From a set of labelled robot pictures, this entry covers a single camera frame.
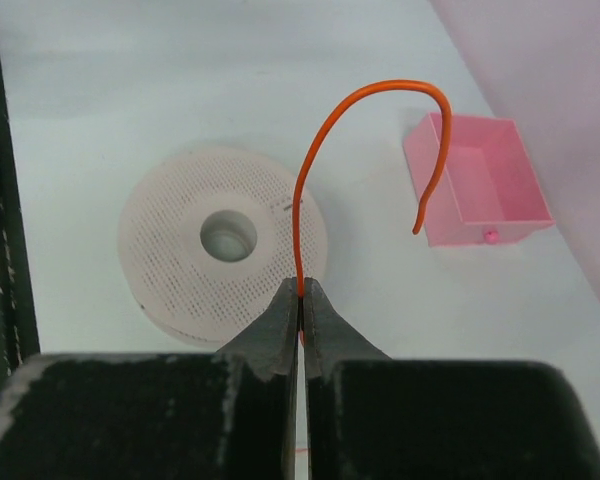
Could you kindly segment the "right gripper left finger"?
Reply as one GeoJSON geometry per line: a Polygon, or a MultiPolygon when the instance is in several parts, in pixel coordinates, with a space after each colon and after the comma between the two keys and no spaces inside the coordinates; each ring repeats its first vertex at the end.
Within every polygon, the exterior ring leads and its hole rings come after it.
{"type": "Polygon", "coordinates": [[[0,479],[291,479],[298,297],[214,353],[38,355],[0,393],[0,479]]]}

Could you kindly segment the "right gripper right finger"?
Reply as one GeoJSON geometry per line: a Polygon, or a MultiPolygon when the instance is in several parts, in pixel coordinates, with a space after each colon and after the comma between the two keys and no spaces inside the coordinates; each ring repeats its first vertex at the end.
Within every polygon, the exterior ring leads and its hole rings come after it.
{"type": "Polygon", "coordinates": [[[393,359],[304,282],[313,479],[600,479],[566,378],[535,361],[393,359]]]}

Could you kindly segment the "white plastic spool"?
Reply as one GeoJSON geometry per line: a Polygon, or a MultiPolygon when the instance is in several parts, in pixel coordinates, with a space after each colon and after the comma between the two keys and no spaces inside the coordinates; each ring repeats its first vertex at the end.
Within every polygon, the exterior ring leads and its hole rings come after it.
{"type": "Polygon", "coordinates": [[[295,178],[248,150],[185,151],[150,170],[123,207],[117,248],[132,296],[169,335],[229,341],[296,274],[295,178]]]}

